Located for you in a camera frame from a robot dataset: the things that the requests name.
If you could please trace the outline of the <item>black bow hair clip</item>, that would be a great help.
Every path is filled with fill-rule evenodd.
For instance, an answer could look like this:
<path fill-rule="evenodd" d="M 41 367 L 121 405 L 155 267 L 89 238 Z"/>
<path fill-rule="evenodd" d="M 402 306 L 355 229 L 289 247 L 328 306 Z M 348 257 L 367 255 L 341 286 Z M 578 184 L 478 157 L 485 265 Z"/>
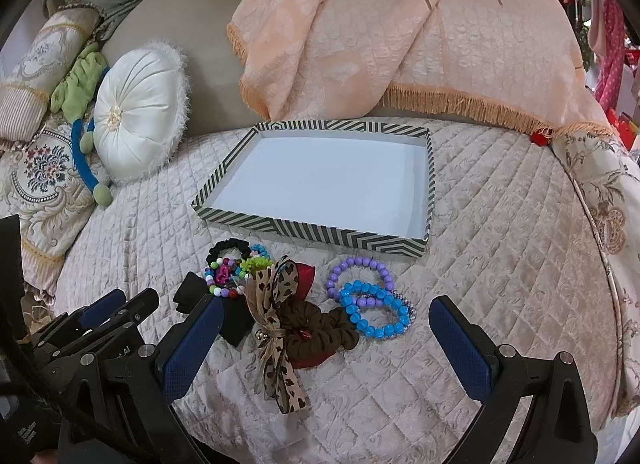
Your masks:
<path fill-rule="evenodd" d="M 205 280 L 196 273 L 190 271 L 186 274 L 178 291 L 174 295 L 174 303 L 180 314 L 190 314 L 198 302 L 205 296 L 209 296 L 214 302 L 222 306 L 222 325 L 219 335 L 232 347 L 239 349 L 242 341 L 250 334 L 255 320 L 248 310 L 246 299 L 239 295 L 236 297 L 218 297 L 213 295 L 206 286 Z"/>

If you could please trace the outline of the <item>leopard print ribbon bow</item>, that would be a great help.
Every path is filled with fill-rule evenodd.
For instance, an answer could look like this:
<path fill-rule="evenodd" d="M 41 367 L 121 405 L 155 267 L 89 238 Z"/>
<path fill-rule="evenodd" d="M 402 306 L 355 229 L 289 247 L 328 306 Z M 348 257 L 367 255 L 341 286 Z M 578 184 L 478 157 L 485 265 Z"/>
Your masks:
<path fill-rule="evenodd" d="M 260 387 L 268 397 L 276 400 L 283 414 L 308 408 L 308 398 L 286 353 L 285 329 L 278 315 L 280 306 L 296 294 L 298 284 L 295 262 L 283 257 L 275 264 L 257 270 L 245 285 L 247 307 L 257 324 Z"/>

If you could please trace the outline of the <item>brown scrunchie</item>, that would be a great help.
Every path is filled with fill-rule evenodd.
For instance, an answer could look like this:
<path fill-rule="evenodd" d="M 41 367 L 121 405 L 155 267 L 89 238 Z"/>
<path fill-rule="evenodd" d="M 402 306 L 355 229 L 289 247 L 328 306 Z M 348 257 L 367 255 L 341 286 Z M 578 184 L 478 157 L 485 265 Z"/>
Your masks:
<path fill-rule="evenodd" d="M 353 350 L 359 343 L 360 335 L 341 307 L 322 312 L 311 302 L 287 300 L 278 315 L 294 369 L 320 366 L 337 351 Z"/>

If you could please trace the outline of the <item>red bow hair clip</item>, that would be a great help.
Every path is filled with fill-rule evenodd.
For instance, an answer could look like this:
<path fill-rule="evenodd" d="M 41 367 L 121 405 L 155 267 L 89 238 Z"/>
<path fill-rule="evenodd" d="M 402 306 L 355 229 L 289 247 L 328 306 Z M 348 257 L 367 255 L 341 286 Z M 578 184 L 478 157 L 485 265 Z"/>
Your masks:
<path fill-rule="evenodd" d="M 298 284 L 293 304 L 297 314 L 295 332 L 300 339 L 300 346 L 294 349 L 291 360 L 295 369 L 310 369 L 329 359 L 335 349 L 331 347 L 323 312 L 318 306 L 306 301 L 314 283 L 316 269 L 301 262 L 296 262 L 295 265 Z"/>

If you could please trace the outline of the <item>embroidered floral pillow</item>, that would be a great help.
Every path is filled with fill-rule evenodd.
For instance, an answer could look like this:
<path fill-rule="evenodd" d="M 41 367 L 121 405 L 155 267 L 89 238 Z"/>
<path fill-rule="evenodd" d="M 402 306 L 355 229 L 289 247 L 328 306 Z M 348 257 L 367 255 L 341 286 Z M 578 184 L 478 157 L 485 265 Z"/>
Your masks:
<path fill-rule="evenodd" d="M 29 146 L 2 155 L 1 215 L 20 218 L 23 276 L 37 294 L 55 295 L 66 254 L 95 205 L 62 115 L 48 115 Z"/>

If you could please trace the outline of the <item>white round satin cushion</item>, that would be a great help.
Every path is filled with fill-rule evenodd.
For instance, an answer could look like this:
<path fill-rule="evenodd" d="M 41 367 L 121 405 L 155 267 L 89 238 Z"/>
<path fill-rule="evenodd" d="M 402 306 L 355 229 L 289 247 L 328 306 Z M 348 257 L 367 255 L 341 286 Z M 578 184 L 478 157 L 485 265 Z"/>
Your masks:
<path fill-rule="evenodd" d="M 118 184 L 149 177 L 170 160 L 190 111 L 186 57 L 148 42 L 107 72 L 93 109 L 93 146 Z"/>

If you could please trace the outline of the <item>green blue plush toy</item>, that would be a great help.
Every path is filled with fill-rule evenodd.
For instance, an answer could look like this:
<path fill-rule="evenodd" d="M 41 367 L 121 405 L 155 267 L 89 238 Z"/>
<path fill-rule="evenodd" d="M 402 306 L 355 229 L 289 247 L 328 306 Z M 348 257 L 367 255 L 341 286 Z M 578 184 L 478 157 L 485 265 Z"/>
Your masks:
<path fill-rule="evenodd" d="M 94 202 L 107 207 L 113 202 L 111 189 L 93 175 L 87 156 L 93 149 L 94 120 L 84 125 L 85 112 L 96 95 L 108 65 L 97 42 L 85 46 L 70 72 L 56 85 L 51 94 L 49 110 L 61 113 L 70 124 L 70 140 L 75 168 L 91 192 Z"/>

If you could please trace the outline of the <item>cream bolster pillow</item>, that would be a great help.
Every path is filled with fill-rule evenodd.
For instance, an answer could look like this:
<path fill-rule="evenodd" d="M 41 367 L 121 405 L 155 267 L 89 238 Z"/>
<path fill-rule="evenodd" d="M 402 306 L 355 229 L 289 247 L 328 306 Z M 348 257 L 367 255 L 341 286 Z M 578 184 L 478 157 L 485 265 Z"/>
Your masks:
<path fill-rule="evenodd" d="M 26 143 L 38 132 L 54 88 L 68 73 L 100 20 L 89 7 L 58 11 L 1 82 L 1 149 Z"/>

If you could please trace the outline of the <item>striped black white tray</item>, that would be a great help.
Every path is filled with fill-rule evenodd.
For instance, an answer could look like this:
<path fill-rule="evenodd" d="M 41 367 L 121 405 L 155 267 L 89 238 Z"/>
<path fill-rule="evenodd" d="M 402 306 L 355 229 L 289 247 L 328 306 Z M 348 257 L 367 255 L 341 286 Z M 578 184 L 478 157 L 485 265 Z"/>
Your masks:
<path fill-rule="evenodd" d="M 203 220 L 371 253 L 419 258 L 435 207 L 422 126 L 290 120 L 250 128 L 192 201 Z"/>

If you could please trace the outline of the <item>peach fringed blanket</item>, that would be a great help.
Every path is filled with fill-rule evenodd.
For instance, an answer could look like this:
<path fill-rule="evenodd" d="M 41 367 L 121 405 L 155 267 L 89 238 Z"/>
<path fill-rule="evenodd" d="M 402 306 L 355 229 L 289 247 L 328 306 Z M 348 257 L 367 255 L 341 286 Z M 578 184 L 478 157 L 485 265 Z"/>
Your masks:
<path fill-rule="evenodd" d="M 530 135 L 609 136 L 558 0 L 242 0 L 241 97 L 270 122 L 378 106 Z"/>

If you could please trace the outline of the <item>neon colourful hair ties cluster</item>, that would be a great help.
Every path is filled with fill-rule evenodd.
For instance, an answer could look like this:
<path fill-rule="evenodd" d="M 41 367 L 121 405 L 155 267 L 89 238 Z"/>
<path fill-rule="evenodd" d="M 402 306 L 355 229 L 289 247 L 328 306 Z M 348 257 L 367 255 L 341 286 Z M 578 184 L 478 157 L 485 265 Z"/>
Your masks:
<path fill-rule="evenodd" d="M 262 244 L 253 244 L 250 246 L 250 256 L 240 261 L 236 274 L 240 278 L 245 278 L 248 274 L 253 274 L 273 264 L 274 261 L 269 256 L 268 250 Z"/>

